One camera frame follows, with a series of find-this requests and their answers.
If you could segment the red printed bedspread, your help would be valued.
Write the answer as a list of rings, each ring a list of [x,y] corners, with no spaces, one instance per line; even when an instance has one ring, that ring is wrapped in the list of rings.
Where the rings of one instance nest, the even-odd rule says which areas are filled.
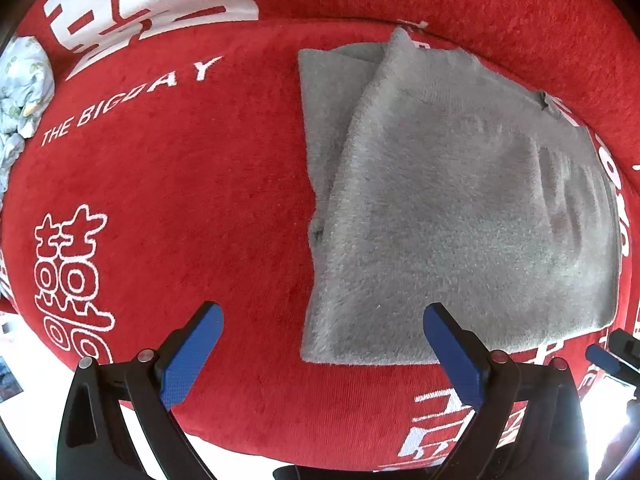
[[[303,360],[314,286],[301,50],[462,50],[588,131],[616,198],[614,320],[506,351],[567,362],[639,328],[639,40],[612,0],[36,0],[18,32],[55,95],[1,217],[8,305],[67,366],[156,347],[204,301],[224,330],[175,407],[188,434],[314,468],[442,464],[474,413],[436,359]]]

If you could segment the floral white blue fabric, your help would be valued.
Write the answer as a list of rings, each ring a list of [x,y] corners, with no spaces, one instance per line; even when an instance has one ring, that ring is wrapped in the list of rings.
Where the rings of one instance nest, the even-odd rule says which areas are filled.
[[[46,51],[33,36],[14,36],[1,55],[1,198],[55,90]]]

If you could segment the grey fleece garment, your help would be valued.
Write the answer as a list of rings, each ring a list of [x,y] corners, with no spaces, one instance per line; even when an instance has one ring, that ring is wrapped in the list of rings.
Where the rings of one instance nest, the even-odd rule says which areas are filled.
[[[402,29],[298,67],[316,196],[303,360],[433,363],[433,302],[513,352],[614,320],[614,188],[548,94]]]

